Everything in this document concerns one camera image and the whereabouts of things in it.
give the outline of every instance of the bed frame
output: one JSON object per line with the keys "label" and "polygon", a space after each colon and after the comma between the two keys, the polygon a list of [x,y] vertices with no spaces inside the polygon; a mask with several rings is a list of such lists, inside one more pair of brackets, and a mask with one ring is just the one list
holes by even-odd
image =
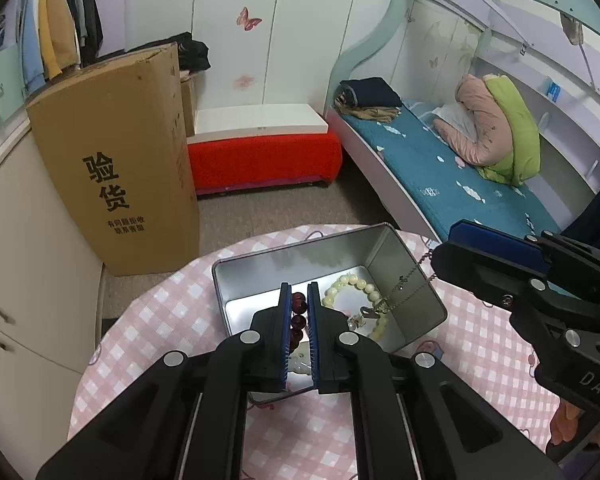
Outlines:
{"label": "bed frame", "polygon": [[334,108],[328,108],[326,120],[400,229],[441,242],[411,195],[360,134]]}
{"label": "bed frame", "polygon": [[[573,16],[600,34],[600,9],[593,0],[537,1]],[[376,151],[331,106],[339,82],[349,78],[355,67],[376,54],[394,36],[404,19],[408,2],[409,0],[391,0],[378,26],[366,38],[340,54],[331,71],[324,117],[399,227],[433,240],[440,240],[413,198]],[[522,35],[521,45],[521,54],[524,55],[529,45]]]}

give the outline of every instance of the blue gripper pad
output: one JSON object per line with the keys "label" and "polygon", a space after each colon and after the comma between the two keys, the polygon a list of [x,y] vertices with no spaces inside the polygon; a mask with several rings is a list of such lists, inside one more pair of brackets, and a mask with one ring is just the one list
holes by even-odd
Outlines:
{"label": "blue gripper pad", "polygon": [[282,315],[282,330],[280,341],[280,349],[282,350],[282,362],[280,363],[280,388],[282,390],[286,387],[286,378],[289,374],[289,337],[291,327],[291,285],[283,283],[280,286],[280,299],[278,301],[279,306],[283,308]]}
{"label": "blue gripper pad", "polygon": [[315,304],[316,301],[320,300],[320,296],[314,297],[312,286],[309,284],[306,288],[306,302],[307,302],[307,324],[306,333],[309,336],[309,352],[311,357],[311,378],[314,381],[314,386],[318,387],[318,381],[320,379],[320,355],[318,354],[318,330],[316,321],[316,308],[321,305]]}
{"label": "blue gripper pad", "polygon": [[448,241],[497,256],[541,274],[549,271],[549,264],[535,245],[468,220],[461,220],[451,226]]}

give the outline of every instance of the pendant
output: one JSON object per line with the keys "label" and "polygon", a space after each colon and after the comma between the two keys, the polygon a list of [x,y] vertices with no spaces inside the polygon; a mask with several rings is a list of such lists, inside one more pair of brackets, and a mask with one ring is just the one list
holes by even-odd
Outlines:
{"label": "pendant", "polygon": [[355,316],[351,316],[349,319],[347,319],[349,329],[353,332],[355,332],[357,328],[362,328],[365,325],[365,323],[365,318],[362,317],[362,315],[360,314],[356,314]]}
{"label": "pendant", "polygon": [[372,306],[361,306],[360,314],[367,319],[379,319],[380,315],[374,310]]}

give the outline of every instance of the light blue shirt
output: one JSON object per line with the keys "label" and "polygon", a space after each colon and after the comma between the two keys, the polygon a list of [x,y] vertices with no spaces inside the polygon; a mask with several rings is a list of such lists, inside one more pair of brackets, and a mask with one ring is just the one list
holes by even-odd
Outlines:
{"label": "light blue shirt", "polygon": [[22,57],[22,75],[27,95],[35,92],[45,84],[45,69],[42,65],[40,42],[38,41],[34,16],[35,1],[22,0],[22,21],[18,36]]}

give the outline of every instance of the blue bed sheet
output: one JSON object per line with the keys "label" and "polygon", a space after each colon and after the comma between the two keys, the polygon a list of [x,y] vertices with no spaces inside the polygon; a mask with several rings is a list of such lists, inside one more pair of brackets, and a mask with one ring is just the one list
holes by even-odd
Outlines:
{"label": "blue bed sheet", "polygon": [[343,116],[384,160],[441,240],[467,219],[517,237],[559,228],[527,186],[483,179],[431,126],[432,105],[405,102],[391,123]]}

